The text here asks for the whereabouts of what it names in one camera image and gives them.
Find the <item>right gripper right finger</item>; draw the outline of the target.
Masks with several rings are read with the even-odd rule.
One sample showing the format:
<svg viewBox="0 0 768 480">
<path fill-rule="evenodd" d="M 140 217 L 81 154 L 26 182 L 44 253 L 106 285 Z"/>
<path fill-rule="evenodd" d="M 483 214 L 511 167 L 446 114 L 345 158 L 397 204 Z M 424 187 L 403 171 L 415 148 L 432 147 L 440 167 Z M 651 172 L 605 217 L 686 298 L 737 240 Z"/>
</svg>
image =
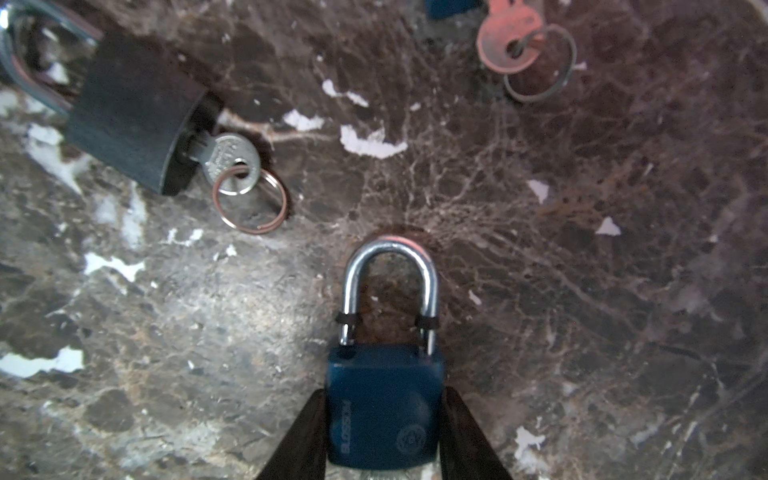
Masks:
<svg viewBox="0 0 768 480">
<path fill-rule="evenodd" d="M 458 391 L 450 386 L 441 397 L 439 457 L 446 480 L 512 480 Z"/>
</svg>

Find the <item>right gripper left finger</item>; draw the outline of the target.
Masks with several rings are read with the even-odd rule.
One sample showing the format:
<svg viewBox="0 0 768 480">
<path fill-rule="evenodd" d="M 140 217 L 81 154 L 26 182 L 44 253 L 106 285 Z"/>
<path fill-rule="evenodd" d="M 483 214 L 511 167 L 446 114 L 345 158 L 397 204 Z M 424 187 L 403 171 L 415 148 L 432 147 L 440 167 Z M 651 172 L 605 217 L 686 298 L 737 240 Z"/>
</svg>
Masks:
<svg viewBox="0 0 768 480">
<path fill-rule="evenodd" d="M 326 462 L 326 391 L 318 389 L 309 397 L 256 479 L 323 480 Z"/>
</svg>

